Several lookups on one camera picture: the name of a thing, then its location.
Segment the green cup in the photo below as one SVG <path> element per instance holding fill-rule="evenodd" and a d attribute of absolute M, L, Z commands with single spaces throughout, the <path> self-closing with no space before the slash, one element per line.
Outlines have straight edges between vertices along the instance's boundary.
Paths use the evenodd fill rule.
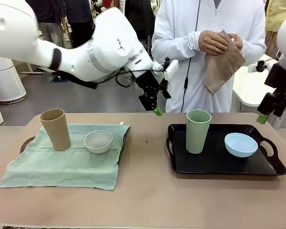
<path fill-rule="evenodd" d="M 186 118 L 186 150 L 199 154 L 204 149 L 212 116 L 206 111 L 193 110 L 186 114 Z"/>

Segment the person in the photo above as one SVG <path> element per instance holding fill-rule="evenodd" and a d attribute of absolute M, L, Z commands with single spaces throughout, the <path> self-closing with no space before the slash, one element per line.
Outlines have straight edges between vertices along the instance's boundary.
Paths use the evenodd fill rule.
<path fill-rule="evenodd" d="M 43 39 L 64 48 L 63 33 L 67 31 L 64 2 L 62 0 L 26 0 L 26 2 L 36 15 Z"/>
<path fill-rule="evenodd" d="M 73 48 L 85 44 L 93 34 L 93 20 L 89 0 L 64 0 L 68 23 L 72 29 Z"/>
<path fill-rule="evenodd" d="M 112 0 L 103 0 L 102 6 L 108 9 L 112 6 L 111 3 L 112 3 Z"/>
<path fill-rule="evenodd" d="M 286 20 L 286 0 L 270 0 L 266 17 L 266 54 L 276 59 L 277 32 Z"/>
<path fill-rule="evenodd" d="M 155 17 L 150 0 L 126 0 L 125 16 L 138 39 L 145 43 L 147 36 L 154 32 Z"/>
<path fill-rule="evenodd" d="M 112 0 L 112 6 L 116 8 L 120 8 L 120 0 Z"/>
<path fill-rule="evenodd" d="M 168 85 L 172 98 L 166 103 L 167 112 L 230 111 L 233 77 L 214 95 L 203 83 L 205 55 L 219 56 L 227 50 L 227 41 L 218 35 L 223 30 L 234 38 L 246 64 L 257 62 L 266 50 L 263 1 L 163 0 L 155 21 L 152 55 L 158 62 L 166 57 L 179 60 Z"/>

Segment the black tray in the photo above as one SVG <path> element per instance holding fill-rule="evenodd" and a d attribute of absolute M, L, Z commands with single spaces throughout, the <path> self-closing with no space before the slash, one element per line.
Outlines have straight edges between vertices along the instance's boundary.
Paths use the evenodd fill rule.
<path fill-rule="evenodd" d="M 225 148 L 225 136 L 234 132 L 251 136 L 259 145 L 257 152 L 248 158 L 230 154 Z M 286 168 L 278 158 L 276 145 L 251 125 L 210 125 L 204 149 L 196 155 L 186 150 L 185 139 L 185 124 L 172 124 L 168 127 L 166 145 L 172 169 L 177 173 L 259 176 L 286 174 Z M 273 156 L 268 156 L 265 148 L 260 145 L 263 141 L 273 148 Z"/>

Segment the bowl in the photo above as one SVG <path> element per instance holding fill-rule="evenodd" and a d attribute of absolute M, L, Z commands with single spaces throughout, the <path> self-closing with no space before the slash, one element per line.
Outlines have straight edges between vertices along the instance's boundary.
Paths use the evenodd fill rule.
<path fill-rule="evenodd" d="M 88 134 L 84 139 L 86 148 L 94 154 L 102 154 L 110 149 L 113 135 L 105 130 L 99 130 Z"/>
<path fill-rule="evenodd" d="M 225 147 L 234 156 L 249 157 L 257 151 L 258 144 L 248 135 L 231 133 L 225 137 Z"/>

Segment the floor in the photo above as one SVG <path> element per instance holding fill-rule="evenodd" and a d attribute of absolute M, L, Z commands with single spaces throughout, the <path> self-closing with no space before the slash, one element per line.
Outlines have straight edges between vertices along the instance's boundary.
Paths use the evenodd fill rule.
<path fill-rule="evenodd" d="M 0 105 L 4 119 L 2 125 L 26 125 L 34 116 L 53 108 L 61 108 L 67 113 L 145 112 L 138 99 L 142 91 L 135 84 L 122 88 L 113 79 L 93 90 L 71 82 L 50 83 L 53 78 L 50 73 L 24 77 L 22 82 L 28 98 L 17 104 Z M 161 93 L 158 105 L 165 110 Z"/>

